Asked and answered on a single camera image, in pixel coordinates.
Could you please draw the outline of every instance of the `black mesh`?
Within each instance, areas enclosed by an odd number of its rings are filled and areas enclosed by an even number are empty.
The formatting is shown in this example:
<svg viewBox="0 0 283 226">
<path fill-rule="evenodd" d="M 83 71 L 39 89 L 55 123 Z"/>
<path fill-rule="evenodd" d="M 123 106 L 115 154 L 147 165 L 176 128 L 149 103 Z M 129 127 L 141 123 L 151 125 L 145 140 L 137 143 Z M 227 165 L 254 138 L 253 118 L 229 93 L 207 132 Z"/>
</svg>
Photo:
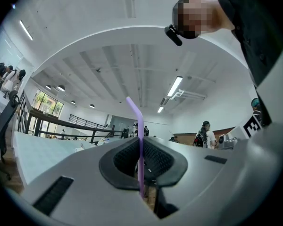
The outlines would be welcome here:
<svg viewBox="0 0 283 226">
<path fill-rule="evenodd" d="M 145 140 L 143 152 L 147 166 L 156 178 L 168 171 L 174 163 L 174 158 L 169 153 Z"/>
<path fill-rule="evenodd" d="M 140 157 L 139 140 L 119 151 L 113 158 L 118 170 L 128 176 L 134 177 L 135 165 Z"/>
</svg>

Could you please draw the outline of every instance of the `chair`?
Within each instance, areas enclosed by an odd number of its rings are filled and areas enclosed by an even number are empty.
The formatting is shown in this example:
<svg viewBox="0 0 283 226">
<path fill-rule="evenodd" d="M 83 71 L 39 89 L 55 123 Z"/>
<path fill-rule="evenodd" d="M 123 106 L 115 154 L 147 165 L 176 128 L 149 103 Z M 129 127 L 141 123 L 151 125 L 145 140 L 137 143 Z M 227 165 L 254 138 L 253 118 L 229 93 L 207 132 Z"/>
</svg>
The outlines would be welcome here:
<svg viewBox="0 0 283 226">
<path fill-rule="evenodd" d="M 9 103 L 0 115 L 0 150 L 1 160 L 3 163 L 5 163 L 3 155 L 6 152 L 5 132 L 8 128 L 8 124 L 11 118 L 14 116 L 16 109 L 19 105 L 19 97 L 17 96 L 17 93 L 18 92 L 16 90 L 10 92 Z"/>
</svg>

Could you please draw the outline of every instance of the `white wall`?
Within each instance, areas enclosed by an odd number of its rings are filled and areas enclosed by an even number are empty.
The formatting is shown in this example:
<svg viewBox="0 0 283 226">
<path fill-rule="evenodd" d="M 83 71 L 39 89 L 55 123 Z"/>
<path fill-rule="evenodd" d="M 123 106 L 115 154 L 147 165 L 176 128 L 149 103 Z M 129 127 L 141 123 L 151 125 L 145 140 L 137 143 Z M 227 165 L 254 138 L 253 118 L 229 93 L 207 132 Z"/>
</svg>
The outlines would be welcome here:
<svg viewBox="0 0 283 226">
<path fill-rule="evenodd" d="M 174 115 L 172 132 L 195 133 L 204 121 L 210 122 L 212 130 L 235 127 L 252 114 L 253 96 L 256 93 L 248 70 L 229 66 L 204 101 L 194 102 Z"/>
</svg>

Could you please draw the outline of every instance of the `black railing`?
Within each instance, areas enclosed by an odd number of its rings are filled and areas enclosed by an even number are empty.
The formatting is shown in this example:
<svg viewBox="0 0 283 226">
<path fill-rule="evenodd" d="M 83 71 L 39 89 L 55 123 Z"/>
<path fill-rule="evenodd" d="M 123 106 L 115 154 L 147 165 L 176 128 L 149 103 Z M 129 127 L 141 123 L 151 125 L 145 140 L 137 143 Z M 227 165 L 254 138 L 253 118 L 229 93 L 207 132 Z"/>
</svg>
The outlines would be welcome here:
<svg viewBox="0 0 283 226">
<path fill-rule="evenodd" d="M 34 124 L 34 129 L 30 130 L 29 127 L 30 127 L 32 118 L 35 118 L 35 124 Z M 53 123 L 53 124 L 56 124 L 56 125 L 60 125 L 60 126 L 64 126 L 64 127 L 70 127 L 70 128 L 74 128 L 74 129 L 89 130 L 89 131 L 92 131 L 92 135 L 86 135 L 86 136 L 83 136 L 83 135 L 65 135 L 65 134 L 60 134 L 60 133 L 55 133 L 55 132 L 42 131 L 40 129 L 40 127 L 41 127 L 41 124 L 44 121 L 48 122 L 47 128 L 49 127 L 50 123 Z M 67 122 L 67 121 L 59 120 L 59 119 L 57 119 L 53 116 L 43 114 L 43 113 L 37 111 L 36 109 L 34 109 L 33 107 L 31 107 L 31 105 L 30 105 L 30 103 L 27 99 L 27 96 L 25 95 L 24 92 L 22 93 L 22 95 L 20 97 L 20 109 L 19 109 L 19 113 L 18 113 L 18 116 L 17 116 L 17 122 L 18 122 L 17 123 L 17 125 L 18 125 L 17 130 L 19 132 L 22 132 L 22 133 L 28 134 L 28 132 L 32 132 L 33 135 L 37 136 L 37 137 L 39 137 L 41 133 L 55 135 L 55 136 L 64 136 L 64 137 L 67 137 L 67 136 L 69 136 L 69 137 L 91 137 L 91 143 L 93 143 L 95 137 L 105 137 L 105 138 L 120 137 L 121 133 L 122 133 L 122 131 L 115 131 L 114 126 L 113 126 L 112 130 L 105 130 L 105 129 L 99 128 L 99 126 L 101 126 L 101 127 L 104 127 L 104 126 L 96 124 L 96 123 L 94 123 L 94 124 L 97 125 L 97 127 L 85 126 L 85 125 L 80 125 L 80 124 L 73 124 L 73 123 L 70 123 L 70 122 Z M 104 135 L 103 136 L 96 136 L 95 135 L 96 132 L 108 132 L 108 134 L 105 135 L 105 136 Z"/>
<path fill-rule="evenodd" d="M 80 117 L 77 117 L 75 115 L 70 114 L 69 117 L 69 121 L 71 121 L 72 123 L 76 124 L 76 125 L 80 125 L 80 126 L 88 126 L 88 127 L 92 127 L 92 128 L 100 128 L 100 129 L 104 129 L 105 126 L 91 122 L 91 121 L 87 121 L 84 120 Z"/>
</svg>

